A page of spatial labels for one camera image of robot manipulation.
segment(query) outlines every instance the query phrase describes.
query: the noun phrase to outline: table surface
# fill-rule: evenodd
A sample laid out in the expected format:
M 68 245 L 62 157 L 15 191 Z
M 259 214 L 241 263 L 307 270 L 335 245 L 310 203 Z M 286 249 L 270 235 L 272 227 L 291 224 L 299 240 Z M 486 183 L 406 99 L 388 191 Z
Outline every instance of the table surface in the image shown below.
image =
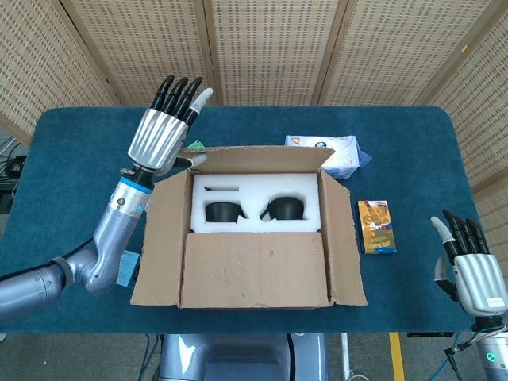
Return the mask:
M 118 178 L 142 108 L 49 110 L 39 120 L 0 247 L 2 274 L 85 241 Z M 101 296 L 74 285 L 53 306 L 0 332 L 286 333 L 456 331 L 472 318 L 433 283 L 445 254 L 429 219 L 448 208 L 477 220 L 452 122 L 436 107 L 214 107 L 186 142 L 283 144 L 286 135 L 356 135 L 373 161 L 341 180 L 351 203 L 389 202 L 398 252 L 361 256 L 368 306 L 316 310 L 179 310 L 131 306 L 132 291 Z M 144 218 L 129 243 L 140 252 Z

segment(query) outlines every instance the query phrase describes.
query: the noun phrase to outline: cardboard box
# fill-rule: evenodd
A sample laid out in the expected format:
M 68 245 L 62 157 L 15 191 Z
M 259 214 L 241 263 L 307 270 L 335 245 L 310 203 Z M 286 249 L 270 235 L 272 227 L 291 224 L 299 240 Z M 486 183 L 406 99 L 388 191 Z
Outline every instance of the cardboard box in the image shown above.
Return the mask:
M 320 170 L 327 148 L 204 148 L 194 171 L 156 184 L 131 303 L 180 308 L 365 306 L 349 191 Z M 317 173 L 321 231 L 192 233 L 193 175 Z

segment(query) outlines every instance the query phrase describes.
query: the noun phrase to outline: robotic hand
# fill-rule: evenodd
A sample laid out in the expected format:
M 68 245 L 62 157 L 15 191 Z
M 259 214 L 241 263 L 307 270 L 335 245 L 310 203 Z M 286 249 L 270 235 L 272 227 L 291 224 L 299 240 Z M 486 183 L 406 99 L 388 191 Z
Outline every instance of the robotic hand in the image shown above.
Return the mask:
M 502 315 L 508 309 L 508 292 L 496 257 L 490 254 L 483 231 L 472 220 L 443 211 L 450 229 L 437 217 L 431 223 L 439 233 L 448 258 L 436 262 L 434 281 L 464 311 L 475 317 L 474 336 L 445 352 L 458 380 L 461 380 L 453 355 L 478 344 L 487 378 L 508 379 L 508 326 Z M 455 283 L 447 279 L 447 262 L 452 265 Z
M 144 112 L 128 152 L 133 169 L 121 170 L 93 238 L 47 264 L 1 277 L 0 322 L 56 302 L 62 290 L 73 283 L 91 294 L 109 290 L 117 281 L 121 255 L 150 200 L 153 177 L 167 174 L 174 166 L 192 167 L 206 159 L 206 155 L 191 160 L 177 155 L 213 91 L 205 89 L 191 103 L 202 82 L 198 77 L 179 98 L 187 84 L 184 77 L 166 99 L 174 78 L 170 75 L 164 80 Z

